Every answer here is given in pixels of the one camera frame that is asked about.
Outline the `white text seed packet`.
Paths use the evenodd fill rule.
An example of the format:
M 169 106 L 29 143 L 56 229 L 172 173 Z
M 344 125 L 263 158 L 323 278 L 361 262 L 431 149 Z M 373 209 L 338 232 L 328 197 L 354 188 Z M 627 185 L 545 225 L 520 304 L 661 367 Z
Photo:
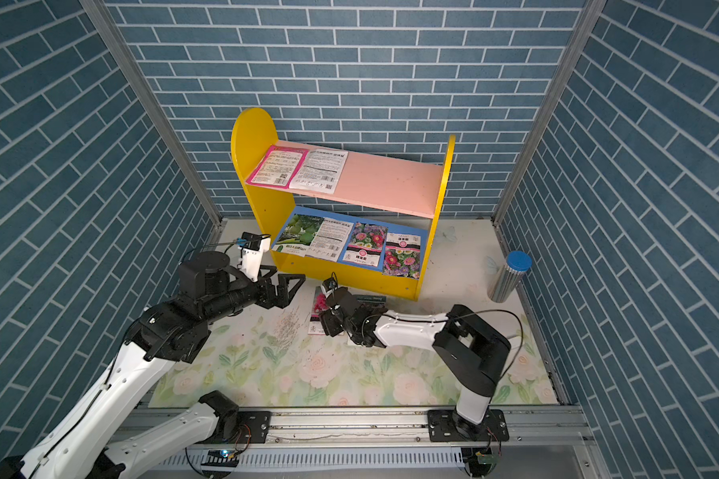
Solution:
M 348 151 L 315 149 L 307 153 L 290 188 L 333 195 L 349 157 Z

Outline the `purple flower seed packet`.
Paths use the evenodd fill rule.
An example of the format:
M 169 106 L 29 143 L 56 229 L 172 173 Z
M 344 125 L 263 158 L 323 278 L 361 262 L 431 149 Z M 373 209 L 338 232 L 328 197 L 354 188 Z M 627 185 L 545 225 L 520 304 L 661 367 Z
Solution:
M 387 298 L 383 295 L 355 295 L 355 299 L 368 305 L 384 305 L 387 302 Z

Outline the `hollyhock magenta flower packet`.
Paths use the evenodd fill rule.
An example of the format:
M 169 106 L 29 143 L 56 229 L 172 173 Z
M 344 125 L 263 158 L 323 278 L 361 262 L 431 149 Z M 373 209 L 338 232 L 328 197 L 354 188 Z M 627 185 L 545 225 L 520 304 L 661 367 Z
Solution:
M 320 316 L 324 311 L 327 311 L 328 309 L 329 308 L 327 306 L 326 296 L 323 293 L 322 288 L 316 287 L 309 320 L 309 335 L 326 335 Z

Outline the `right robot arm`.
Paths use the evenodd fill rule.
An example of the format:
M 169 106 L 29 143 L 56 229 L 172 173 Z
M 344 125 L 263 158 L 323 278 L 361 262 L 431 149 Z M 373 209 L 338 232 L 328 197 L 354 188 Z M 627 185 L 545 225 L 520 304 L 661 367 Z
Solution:
M 480 313 L 454 305 L 438 315 L 405 315 L 383 303 L 364 303 L 346 287 L 321 286 L 325 305 L 319 313 L 324 333 L 345 333 L 350 343 L 367 348 L 412 347 L 435 352 L 461 385 L 455 411 L 429 413 L 433 442 L 509 440 L 504 415 L 491 401 L 524 345 L 489 325 Z

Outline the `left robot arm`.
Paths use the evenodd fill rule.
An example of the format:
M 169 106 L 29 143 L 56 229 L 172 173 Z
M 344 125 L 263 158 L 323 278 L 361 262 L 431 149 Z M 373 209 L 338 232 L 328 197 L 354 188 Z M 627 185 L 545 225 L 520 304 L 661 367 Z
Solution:
M 131 478 L 178 449 L 213 436 L 229 438 L 238 405 L 212 391 L 178 417 L 118 445 L 112 435 L 144 394 L 175 364 L 191 363 L 211 325 L 246 307 L 285 309 L 306 278 L 263 265 L 246 249 L 241 267 L 220 251 L 179 265 L 175 297 L 146 309 L 125 332 L 108 368 L 52 432 L 22 456 L 0 461 L 0 478 Z

